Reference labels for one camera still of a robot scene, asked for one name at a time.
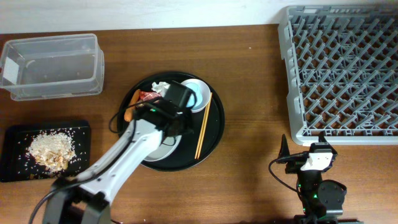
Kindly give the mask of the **white tissue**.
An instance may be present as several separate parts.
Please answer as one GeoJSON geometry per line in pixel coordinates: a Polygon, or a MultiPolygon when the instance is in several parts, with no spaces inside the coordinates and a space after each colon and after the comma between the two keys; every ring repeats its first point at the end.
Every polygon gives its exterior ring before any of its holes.
{"type": "Polygon", "coordinates": [[[152,83],[152,91],[159,94],[161,97],[164,97],[166,92],[168,91],[170,84],[167,82],[153,82],[152,83]]]}

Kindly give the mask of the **pale green plate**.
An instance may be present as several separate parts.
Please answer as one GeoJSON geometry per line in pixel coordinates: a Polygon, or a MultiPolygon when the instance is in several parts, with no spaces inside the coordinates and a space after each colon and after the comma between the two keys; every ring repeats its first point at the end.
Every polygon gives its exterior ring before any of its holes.
{"type": "Polygon", "coordinates": [[[163,140],[163,142],[160,144],[158,149],[156,149],[154,152],[150,153],[144,161],[147,162],[155,162],[155,161],[160,161],[162,159],[165,159],[171,153],[176,150],[178,147],[180,141],[181,141],[181,136],[175,136],[175,137],[167,137],[163,140]]]}

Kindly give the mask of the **orange carrot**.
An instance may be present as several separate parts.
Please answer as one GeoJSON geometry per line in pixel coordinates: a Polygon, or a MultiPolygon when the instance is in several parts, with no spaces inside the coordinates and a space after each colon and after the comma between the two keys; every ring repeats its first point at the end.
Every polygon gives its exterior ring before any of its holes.
{"type": "Polygon", "coordinates": [[[134,104],[136,104],[139,99],[140,99],[140,89],[136,90],[130,100],[129,103],[129,108],[124,112],[124,120],[126,122],[131,122],[133,119],[133,110],[134,110],[134,104]]]}

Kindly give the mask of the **rice and food leftovers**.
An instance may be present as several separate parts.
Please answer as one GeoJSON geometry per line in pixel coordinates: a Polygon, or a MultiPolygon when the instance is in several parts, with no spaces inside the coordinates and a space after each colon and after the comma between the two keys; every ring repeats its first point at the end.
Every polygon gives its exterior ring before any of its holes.
{"type": "Polygon", "coordinates": [[[76,176],[90,163],[89,142],[83,128],[24,131],[16,140],[16,178],[76,176]]]}

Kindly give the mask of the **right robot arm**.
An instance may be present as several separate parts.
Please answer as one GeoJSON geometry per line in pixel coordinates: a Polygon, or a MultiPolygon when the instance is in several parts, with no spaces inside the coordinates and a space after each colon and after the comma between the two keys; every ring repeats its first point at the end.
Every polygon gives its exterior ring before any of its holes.
{"type": "Polygon", "coordinates": [[[280,151],[268,166],[270,174],[283,186],[294,191],[302,203],[303,214],[295,215],[298,224],[349,224],[359,220],[340,220],[347,187],[335,180],[324,180],[322,174],[332,168],[338,153],[323,135],[310,145],[310,149],[291,154],[285,135],[281,138],[280,151]],[[297,175],[294,187],[279,179],[272,171],[274,163],[284,164],[286,174],[297,175]]]}

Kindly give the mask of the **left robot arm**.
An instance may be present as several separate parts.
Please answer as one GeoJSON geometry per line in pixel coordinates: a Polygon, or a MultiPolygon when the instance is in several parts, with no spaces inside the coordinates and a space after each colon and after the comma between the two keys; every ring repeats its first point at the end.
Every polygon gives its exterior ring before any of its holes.
{"type": "Polygon", "coordinates": [[[168,137],[192,131],[195,92],[171,81],[165,95],[142,101],[118,141],[74,180],[57,179],[41,201],[44,223],[111,223],[110,206],[125,181],[168,137]]]}

